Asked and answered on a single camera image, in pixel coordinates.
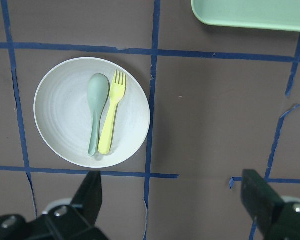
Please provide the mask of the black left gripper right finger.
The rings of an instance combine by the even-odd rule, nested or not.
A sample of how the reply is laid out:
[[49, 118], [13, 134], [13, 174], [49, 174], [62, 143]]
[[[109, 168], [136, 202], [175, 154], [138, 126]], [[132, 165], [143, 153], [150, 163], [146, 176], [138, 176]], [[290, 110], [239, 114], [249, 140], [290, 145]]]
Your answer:
[[253, 169], [242, 171], [241, 202], [264, 237], [277, 222], [285, 205], [283, 199]]

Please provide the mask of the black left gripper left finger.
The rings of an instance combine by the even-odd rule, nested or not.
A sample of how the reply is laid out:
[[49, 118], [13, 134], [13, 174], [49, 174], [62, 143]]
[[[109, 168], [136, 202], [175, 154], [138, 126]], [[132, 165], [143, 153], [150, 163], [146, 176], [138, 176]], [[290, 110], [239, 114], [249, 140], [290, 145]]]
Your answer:
[[102, 206], [102, 179], [100, 171], [90, 171], [75, 193], [70, 205], [92, 226]]

